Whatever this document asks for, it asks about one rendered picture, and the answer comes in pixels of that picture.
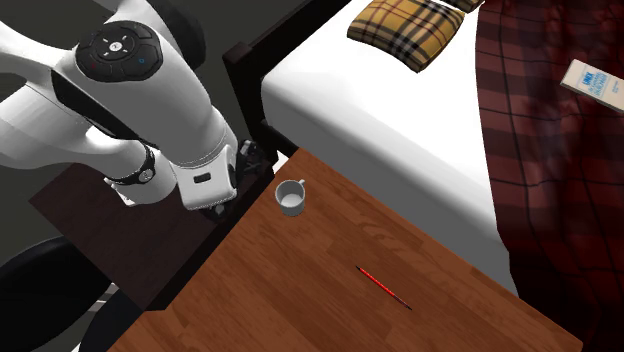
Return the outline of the white mug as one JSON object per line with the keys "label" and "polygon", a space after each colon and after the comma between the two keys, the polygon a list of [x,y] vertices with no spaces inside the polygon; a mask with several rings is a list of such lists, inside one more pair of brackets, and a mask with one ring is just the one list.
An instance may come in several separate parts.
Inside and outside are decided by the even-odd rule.
{"label": "white mug", "polygon": [[276,201],[286,216],[298,216],[305,207],[305,180],[284,180],[275,190]]}

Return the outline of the dark brown robot stand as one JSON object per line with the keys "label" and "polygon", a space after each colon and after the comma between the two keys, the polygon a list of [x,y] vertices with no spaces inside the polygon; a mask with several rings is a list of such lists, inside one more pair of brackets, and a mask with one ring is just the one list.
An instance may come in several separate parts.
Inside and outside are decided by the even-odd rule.
{"label": "dark brown robot stand", "polygon": [[274,178],[270,160],[244,176],[225,215],[188,211],[179,193],[127,207],[95,170],[67,168],[30,202],[141,310],[163,310]]}

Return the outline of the red pen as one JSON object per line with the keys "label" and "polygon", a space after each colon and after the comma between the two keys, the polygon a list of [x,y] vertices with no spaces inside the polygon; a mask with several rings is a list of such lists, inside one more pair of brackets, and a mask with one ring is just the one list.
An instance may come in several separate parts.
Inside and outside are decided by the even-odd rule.
{"label": "red pen", "polygon": [[380,289],[382,289],[385,293],[387,293],[388,295],[390,295],[394,300],[396,300],[399,304],[401,304],[403,307],[407,308],[410,311],[413,311],[412,307],[405,302],[402,298],[400,298],[397,294],[395,294],[393,291],[391,291],[388,287],[386,287],[382,282],[380,282],[379,280],[377,280],[373,275],[371,275],[369,272],[367,272],[365,269],[363,269],[360,266],[355,266],[356,269],[362,273],[365,277],[367,277],[371,282],[373,282],[375,285],[377,285]]}

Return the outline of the yellow plaid pillow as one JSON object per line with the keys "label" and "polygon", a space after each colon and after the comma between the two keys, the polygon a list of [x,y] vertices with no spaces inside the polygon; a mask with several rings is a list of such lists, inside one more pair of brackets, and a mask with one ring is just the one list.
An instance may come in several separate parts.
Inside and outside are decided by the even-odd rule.
{"label": "yellow plaid pillow", "polygon": [[464,12],[432,0],[372,0],[352,20],[347,37],[419,73],[448,46],[464,18]]}
{"label": "yellow plaid pillow", "polygon": [[465,13],[473,12],[478,9],[486,0],[443,0],[450,6],[457,8]]}

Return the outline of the black chair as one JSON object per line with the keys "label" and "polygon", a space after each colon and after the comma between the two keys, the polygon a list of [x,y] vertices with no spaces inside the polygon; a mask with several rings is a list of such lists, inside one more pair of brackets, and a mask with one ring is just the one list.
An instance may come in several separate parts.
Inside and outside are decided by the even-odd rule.
{"label": "black chair", "polygon": [[85,313],[94,314],[72,352],[109,352],[142,315],[120,288],[63,236],[0,265],[0,352],[34,352]]}

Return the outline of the dark red plaid blanket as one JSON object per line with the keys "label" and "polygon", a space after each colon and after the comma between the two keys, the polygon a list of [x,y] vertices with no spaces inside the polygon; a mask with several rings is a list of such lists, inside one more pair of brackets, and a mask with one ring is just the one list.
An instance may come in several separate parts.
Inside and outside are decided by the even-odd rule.
{"label": "dark red plaid blanket", "polygon": [[583,352],[624,352],[624,113],[562,85],[573,60],[624,78],[624,0],[481,5],[480,119],[518,295]]}

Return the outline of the white and blue book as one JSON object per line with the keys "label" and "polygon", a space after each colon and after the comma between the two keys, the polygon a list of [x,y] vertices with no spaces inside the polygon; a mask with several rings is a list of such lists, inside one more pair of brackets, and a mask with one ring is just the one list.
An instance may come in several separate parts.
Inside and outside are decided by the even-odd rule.
{"label": "white and blue book", "polygon": [[624,113],[624,79],[573,59],[560,85]]}

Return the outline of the white bed with dark frame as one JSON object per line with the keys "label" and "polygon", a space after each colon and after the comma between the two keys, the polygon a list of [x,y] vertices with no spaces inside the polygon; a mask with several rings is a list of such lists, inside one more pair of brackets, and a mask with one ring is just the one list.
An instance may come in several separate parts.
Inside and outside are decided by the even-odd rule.
{"label": "white bed with dark frame", "polygon": [[371,0],[305,0],[223,57],[252,137],[304,149],[507,289],[476,81],[479,15],[423,71],[352,40]]}

